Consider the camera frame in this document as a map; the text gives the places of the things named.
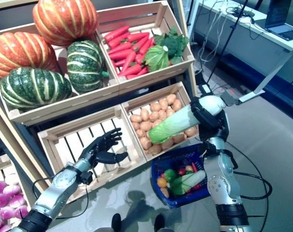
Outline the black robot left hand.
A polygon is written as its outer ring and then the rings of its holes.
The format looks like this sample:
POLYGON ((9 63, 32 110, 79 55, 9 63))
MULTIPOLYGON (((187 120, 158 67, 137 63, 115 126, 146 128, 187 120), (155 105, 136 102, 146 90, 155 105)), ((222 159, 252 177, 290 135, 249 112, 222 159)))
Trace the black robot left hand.
POLYGON ((116 128, 97 137, 83 149, 75 165, 81 170, 89 170, 90 168, 95 167, 98 163, 116 164, 123 161, 128 156, 128 152, 125 151, 119 154, 108 152, 112 146, 118 144, 121 140, 121 135, 121 128, 116 128))

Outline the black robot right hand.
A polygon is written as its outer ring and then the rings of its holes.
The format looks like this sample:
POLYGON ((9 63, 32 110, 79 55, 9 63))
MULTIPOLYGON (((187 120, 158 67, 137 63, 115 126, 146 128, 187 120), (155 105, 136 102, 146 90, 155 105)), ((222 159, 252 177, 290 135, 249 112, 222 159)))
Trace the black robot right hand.
POLYGON ((200 140, 207 141, 213 137, 219 137, 226 142, 229 135, 229 123, 223 107, 215 104, 216 112, 212 115, 211 110, 207 110, 199 102, 202 99, 194 97, 190 102, 191 111, 199 122, 200 140))

